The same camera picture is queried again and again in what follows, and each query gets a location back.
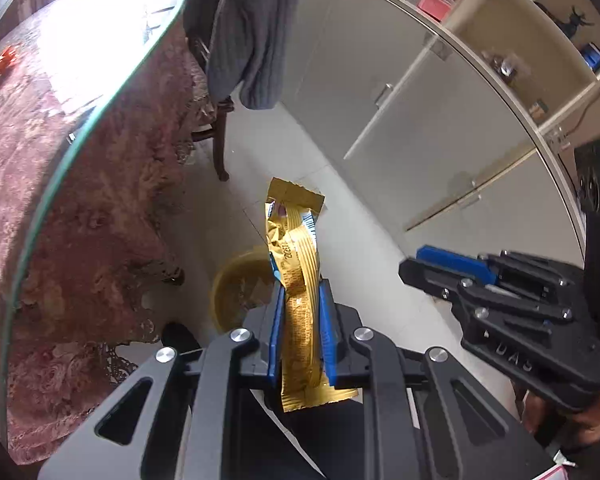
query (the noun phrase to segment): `cabinet door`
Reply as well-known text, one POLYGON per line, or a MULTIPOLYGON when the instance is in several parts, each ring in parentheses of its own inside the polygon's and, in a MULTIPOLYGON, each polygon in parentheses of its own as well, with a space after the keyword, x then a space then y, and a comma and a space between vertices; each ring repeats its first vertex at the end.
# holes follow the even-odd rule
POLYGON ((535 150, 480 189, 402 238, 405 254, 423 245, 468 256, 502 249, 583 266, 578 237, 554 179, 535 150))
POLYGON ((289 107, 332 160, 340 160, 422 51, 426 27, 387 0, 333 0, 289 107))
POLYGON ((490 83, 438 40, 344 162, 353 186, 394 236, 533 149, 490 83))
POLYGON ((333 0, 298 0, 294 25, 286 46, 282 102, 294 113, 298 87, 314 53, 333 0))

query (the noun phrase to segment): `glass tabletop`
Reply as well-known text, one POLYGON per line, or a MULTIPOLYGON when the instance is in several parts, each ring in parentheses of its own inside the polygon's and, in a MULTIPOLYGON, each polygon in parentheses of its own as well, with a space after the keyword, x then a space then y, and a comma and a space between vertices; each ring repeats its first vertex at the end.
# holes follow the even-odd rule
POLYGON ((12 322, 22 306, 20 293, 36 237, 94 127, 176 22, 183 2, 56 0, 0 43, 0 53, 14 46, 16 55, 0 74, 0 436, 4 442, 12 322))

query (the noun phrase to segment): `gray clothing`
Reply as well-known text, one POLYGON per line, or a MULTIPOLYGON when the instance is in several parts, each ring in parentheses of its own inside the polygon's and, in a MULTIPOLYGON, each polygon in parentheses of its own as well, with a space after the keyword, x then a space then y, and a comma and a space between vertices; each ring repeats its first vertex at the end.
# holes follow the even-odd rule
POLYGON ((297 3, 187 0, 185 31, 189 40, 197 36, 208 46, 205 73, 213 102, 228 97, 242 81, 244 106, 253 110, 274 107, 282 92, 286 38, 297 3))

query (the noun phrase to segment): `hand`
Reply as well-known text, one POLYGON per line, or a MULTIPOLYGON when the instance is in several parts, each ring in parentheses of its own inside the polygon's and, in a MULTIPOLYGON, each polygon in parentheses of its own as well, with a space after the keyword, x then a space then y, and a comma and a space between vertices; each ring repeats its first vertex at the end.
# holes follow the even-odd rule
MULTIPOLYGON (((535 433, 552 407, 546 400, 529 392, 525 397, 525 409, 522 413, 522 425, 529 433, 535 433)), ((600 396, 584 412, 567 416, 575 421, 580 429, 576 434, 577 444, 591 446, 600 440, 600 396)))

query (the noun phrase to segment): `orange object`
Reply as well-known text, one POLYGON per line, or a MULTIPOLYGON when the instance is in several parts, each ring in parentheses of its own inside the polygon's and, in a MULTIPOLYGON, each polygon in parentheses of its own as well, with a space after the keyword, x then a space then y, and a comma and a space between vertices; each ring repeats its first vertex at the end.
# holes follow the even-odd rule
POLYGON ((0 75, 11 65, 16 59, 16 48, 13 45, 7 46, 0 54, 0 75))

